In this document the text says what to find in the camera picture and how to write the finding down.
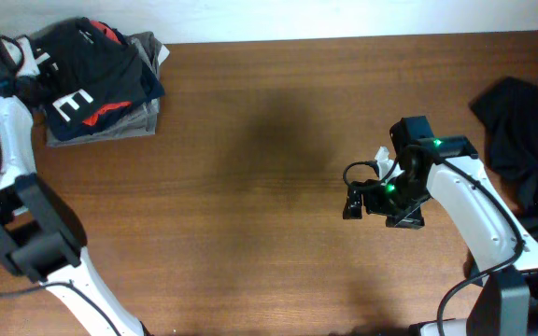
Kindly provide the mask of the dark teal t-shirt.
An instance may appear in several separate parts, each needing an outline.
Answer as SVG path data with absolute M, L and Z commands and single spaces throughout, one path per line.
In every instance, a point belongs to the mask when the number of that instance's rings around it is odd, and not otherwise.
M 87 18 L 60 22 L 34 40 L 40 71 L 52 87 L 48 107 L 67 127 L 75 127 L 106 105 L 147 97 L 143 62 L 134 46 L 110 38 Z

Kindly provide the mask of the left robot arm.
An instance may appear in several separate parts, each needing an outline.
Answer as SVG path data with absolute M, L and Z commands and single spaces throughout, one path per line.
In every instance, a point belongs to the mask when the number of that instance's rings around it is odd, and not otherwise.
M 32 282 L 8 295 L 47 290 L 91 335 L 145 336 L 96 271 L 76 214 L 37 175 L 34 118 L 16 95 L 35 71 L 29 42 L 0 35 L 0 263 Z

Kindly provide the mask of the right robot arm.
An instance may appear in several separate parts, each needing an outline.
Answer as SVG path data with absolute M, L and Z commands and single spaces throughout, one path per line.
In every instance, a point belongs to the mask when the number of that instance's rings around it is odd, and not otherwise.
M 374 179 L 346 179 L 345 219 L 385 217 L 390 228 L 421 229 L 421 206 L 436 200 L 452 219 L 477 272 L 453 286 L 433 321 L 408 334 L 538 335 L 538 242 L 489 181 L 464 135 L 437 137 L 424 116 L 402 118 L 368 161 Z

